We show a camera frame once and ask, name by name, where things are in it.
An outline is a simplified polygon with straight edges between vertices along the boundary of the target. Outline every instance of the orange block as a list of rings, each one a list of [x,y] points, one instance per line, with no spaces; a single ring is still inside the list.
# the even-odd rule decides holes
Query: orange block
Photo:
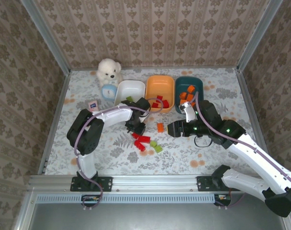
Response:
[[[190,86],[188,87],[188,89],[187,89],[187,91],[188,91],[189,93],[193,93],[194,90],[195,90],[195,87],[194,87],[193,85],[190,85]]]
[[[193,94],[188,94],[187,96],[187,101],[191,101],[193,99],[194,95]]]
[[[158,131],[158,133],[163,133],[164,132],[163,123],[158,123],[157,124],[157,131]]]
[[[186,99],[186,97],[187,97],[187,93],[186,92],[182,92],[180,95],[179,95],[179,98],[180,99]]]
[[[180,103],[179,104],[183,104],[183,103],[185,103],[187,100],[180,100]]]

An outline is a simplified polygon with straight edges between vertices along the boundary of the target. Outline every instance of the patterned wallpaper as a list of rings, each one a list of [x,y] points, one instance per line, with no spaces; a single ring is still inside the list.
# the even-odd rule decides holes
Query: patterned wallpaper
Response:
[[[244,76],[269,153],[291,169],[291,0],[283,1]]]
[[[0,229],[36,174],[64,76],[19,0],[0,0]]]
[[[71,68],[236,65],[269,0],[35,0]]]

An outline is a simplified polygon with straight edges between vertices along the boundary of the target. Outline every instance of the bowl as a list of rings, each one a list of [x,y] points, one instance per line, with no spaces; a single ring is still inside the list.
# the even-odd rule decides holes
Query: bowl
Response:
[[[193,85],[195,87],[195,90],[192,94],[195,95],[195,93],[198,92],[198,100],[199,101],[204,100],[203,82],[201,79],[197,77],[190,77],[190,76],[177,78],[175,81],[175,110],[179,114],[181,114],[180,109],[178,108],[179,103],[180,103],[179,95],[182,92],[187,92],[187,88],[190,85]]]
[[[153,75],[147,79],[145,98],[157,98],[162,96],[163,100],[167,100],[169,108],[164,108],[160,113],[168,113],[174,106],[175,83],[174,79],[167,75]],[[158,111],[160,108],[151,108],[151,111]]]
[[[145,84],[139,80],[124,80],[119,83],[116,92],[115,106],[131,96],[137,102],[145,94]]]

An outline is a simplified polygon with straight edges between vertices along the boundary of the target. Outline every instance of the blue alarm clock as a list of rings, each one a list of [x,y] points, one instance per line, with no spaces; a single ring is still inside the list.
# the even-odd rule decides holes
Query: blue alarm clock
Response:
[[[106,84],[102,86],[101,93],[105,100],[115,101],[117,87],[114,85]]]

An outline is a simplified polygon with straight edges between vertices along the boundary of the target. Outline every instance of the stuffed animal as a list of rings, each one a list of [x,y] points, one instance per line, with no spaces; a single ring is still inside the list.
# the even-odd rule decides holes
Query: stuffed animal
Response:
[[[115,62],[109,58],[103,59],[98,64],[98,70],[96,73],[101,88],[106,84],[114,85],[117,87],[118,84],[123,80],[120,71],[120,63]]]

